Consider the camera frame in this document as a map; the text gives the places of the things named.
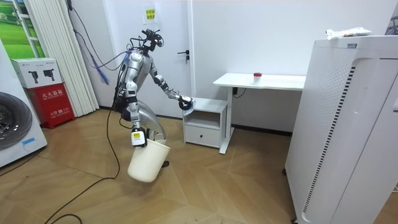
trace nightstand drawer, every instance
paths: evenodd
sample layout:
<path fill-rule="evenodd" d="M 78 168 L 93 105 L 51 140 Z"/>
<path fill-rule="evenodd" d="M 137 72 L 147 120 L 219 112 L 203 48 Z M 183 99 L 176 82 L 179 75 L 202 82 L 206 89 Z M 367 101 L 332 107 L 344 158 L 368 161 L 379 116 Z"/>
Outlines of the nightstand drawer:
<path fill-rule="evenodd" d="M 185 125 L 186 142 L 220 147 L 220 131 Z"/>

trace red box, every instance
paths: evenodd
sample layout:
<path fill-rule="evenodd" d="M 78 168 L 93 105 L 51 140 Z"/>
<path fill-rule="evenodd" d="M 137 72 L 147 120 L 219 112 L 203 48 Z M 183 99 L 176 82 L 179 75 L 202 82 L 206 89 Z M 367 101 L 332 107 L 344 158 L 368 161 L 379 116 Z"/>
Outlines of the red box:
<path fill-rule="evenodd" d="M 29 88 L 27 92 L 41 127 L 53 129 L 58 124 L 75 119 L 63 83 Z"/>

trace window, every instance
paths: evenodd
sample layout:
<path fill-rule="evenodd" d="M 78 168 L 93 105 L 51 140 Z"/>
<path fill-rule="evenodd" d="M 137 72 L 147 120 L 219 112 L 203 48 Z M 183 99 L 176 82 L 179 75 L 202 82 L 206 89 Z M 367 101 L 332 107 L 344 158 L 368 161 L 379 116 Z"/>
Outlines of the window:
<path fill-rule="evenodd" d="M 23 0 L 0 0 L 0 39 L 10 58 L 44 57 Z"/>

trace white bucket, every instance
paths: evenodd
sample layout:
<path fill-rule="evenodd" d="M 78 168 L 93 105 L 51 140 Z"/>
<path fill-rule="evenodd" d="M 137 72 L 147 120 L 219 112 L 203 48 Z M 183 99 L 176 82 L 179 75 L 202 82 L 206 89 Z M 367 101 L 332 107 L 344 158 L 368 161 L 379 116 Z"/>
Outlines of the white bucket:
<path fill-rule="evenodd" d="M 146 147 L 136 147 L 127 173 L 142 182 L 154 181 L 169 151 L 169 147 L 148 139 Z"/>

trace washing machine door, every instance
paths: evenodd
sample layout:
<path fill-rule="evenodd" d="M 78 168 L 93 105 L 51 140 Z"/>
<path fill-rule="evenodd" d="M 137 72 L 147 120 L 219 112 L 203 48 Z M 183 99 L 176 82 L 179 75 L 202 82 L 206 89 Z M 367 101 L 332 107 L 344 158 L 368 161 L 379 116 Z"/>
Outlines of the washing machine door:
<path fill-rule="evenodd" d="M 20 99 L 0 92 L 0 150 L 18 143 L 32 126 L 32 112 Z"/>

